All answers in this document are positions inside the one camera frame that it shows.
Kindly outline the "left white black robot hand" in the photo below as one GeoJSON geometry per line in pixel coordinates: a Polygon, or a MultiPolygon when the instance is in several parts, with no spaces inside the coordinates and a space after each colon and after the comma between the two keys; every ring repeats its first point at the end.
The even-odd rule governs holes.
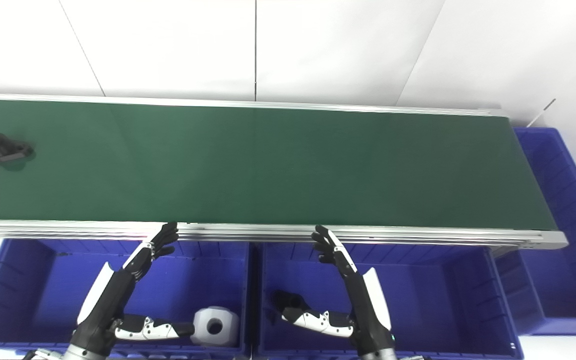
{"type": "Polygon", "coordinates": [[[105,263],[90,288],[77,317],[64,360],[105,360],[118,340],[160,341],[189,337],[192,322],[169,322],[128,314],[125,307],[153,262],[171,255],[178,241],[178,224],[165,223],[151,239],[138,244],[121,269],[105,263]]]}

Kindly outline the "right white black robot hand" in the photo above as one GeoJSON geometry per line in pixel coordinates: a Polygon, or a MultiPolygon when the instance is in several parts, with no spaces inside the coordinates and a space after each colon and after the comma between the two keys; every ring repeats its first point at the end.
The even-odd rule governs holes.
{"type": "Polygon", "coordinates": [[[315,226],[311,239],[319,262],[338,270],[350,313],[318,311],[295,292],[274,291],[271,301],[281,319],[316,333],[347,338],[361,360],[397,359],[391,316],[376,269],[361,274],[342,241],[323,225],[315,226]]]}

